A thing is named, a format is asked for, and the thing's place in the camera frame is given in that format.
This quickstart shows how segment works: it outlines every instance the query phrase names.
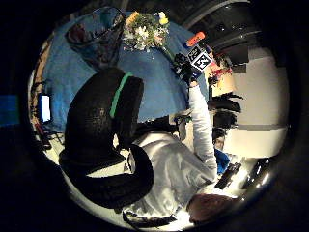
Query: green tape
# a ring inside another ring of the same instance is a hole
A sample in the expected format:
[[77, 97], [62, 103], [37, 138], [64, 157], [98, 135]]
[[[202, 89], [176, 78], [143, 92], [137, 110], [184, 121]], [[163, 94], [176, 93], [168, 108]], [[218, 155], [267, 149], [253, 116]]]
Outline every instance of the green tape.
[[117, 103], [118, 103], [118, 100], [119, 100], [119, 96], [126, 84], [126, 81], [127, 79], [130, 77], [130, 76], [133, 76], [132, 72], [127, 72], [122, 81], [120, 82], [120, 85], [118, 87], [118, 89], [116, 90], [116, 93], [114, 95], [114, 99], [112, 101], [112, 107], [110, 108], [110, 111], [109, 111], [109, 115], [111, 118], [114, 118], [115, 117], [115, 113], [116, 113], [116, 107], [117, 107]]

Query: computer screen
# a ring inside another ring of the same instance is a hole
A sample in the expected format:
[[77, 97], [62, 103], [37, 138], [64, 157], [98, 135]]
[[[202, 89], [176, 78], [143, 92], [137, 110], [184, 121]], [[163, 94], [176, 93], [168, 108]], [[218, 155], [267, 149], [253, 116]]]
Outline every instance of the computer screen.
[[39, 115], [43, 123], [50, 121], [50, 97], [48, 95], [39, 95]]

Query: blue object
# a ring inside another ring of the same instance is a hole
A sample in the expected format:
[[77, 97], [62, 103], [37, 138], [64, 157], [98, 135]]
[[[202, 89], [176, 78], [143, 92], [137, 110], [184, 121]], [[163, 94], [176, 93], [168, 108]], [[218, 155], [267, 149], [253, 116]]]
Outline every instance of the blue object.
[[[47, 80], [45, 92], [51, 97], [52, 122], [49, 129], [63, 132], [66, 127], [70, 103], [77, 91], [96, 71], [89, 67], [82, 58], [70, 49], [65, 34], [78, 20], [69, 21], [57, 28], [43, 71]], [[194, 34], [181, 26], [170, 22], [167, 46], [174, 54], [186, 54], [183, 43]], [[186, 84], [179, 80], [172, 71], [172, 64], [156, 48], [150, 52], [124, 49], [121, 45], [117, 67], [125, 73], [144, 80], [144, 95], [138, 115], [138, 122], [144, 122], [187, 109]], [[202, 74], [198, 82], [204, 96], [208, 95], [206, 81]]]
[[18, 97], [16, 95], [0, 96], [0, 127], [19, 124]]
[[222, 174], [228, 168], [230, 159], [228, 155], [226, 155], [225, 153], [221, 152], [218, 149], [214, 149], [214, 155], [216, 157], [216, 164], [218, 165], [217, 173]]

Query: yellow flower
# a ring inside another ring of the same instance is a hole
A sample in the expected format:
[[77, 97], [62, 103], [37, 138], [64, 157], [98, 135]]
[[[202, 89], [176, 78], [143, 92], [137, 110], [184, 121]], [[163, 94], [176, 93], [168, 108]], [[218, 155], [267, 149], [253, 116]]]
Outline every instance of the yellow flower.
[[161, 18], [161, 19], [159, 20], [159, 23], [160, 23], [161, 25], [165, 25], [166, 23], [168, 23], [168, 18], [167, 18], [167, 17]]
[[139, 15], [138, 12], [133, 12], [127, 19], [126, 19], [126, 25], [131, 24], [135, 18]]

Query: flower bouquet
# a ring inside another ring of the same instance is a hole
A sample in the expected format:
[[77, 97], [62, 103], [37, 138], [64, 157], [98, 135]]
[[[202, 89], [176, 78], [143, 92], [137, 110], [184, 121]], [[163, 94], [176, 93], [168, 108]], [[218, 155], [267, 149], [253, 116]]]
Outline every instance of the flower bouquet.
[[168, 34], [168, 18], [163, 12], [154, 15], [134, 12], [126, 20], [123, 41], [131, 50], [149, 52], [150, 48], [159, 48], [174, 63], [175, 55], [166, 46]]

